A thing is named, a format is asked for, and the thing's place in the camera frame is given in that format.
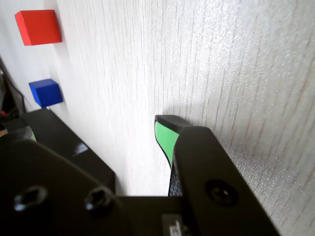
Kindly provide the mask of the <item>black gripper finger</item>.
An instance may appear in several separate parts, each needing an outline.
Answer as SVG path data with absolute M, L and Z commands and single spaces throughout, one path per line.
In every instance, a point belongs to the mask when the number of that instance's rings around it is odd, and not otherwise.
M 155 116 L 155 137 L 177 177 L 195 236 L 276 236 L 278 231 L 212 131 Z
M 36 142 L 34 132 L 28 125 L 18 124 L 17 127 L 6 128 L 6 130 L 7 133 L 2 137 L 3 143 L 12 143 L 22 140 L 33 140 Z

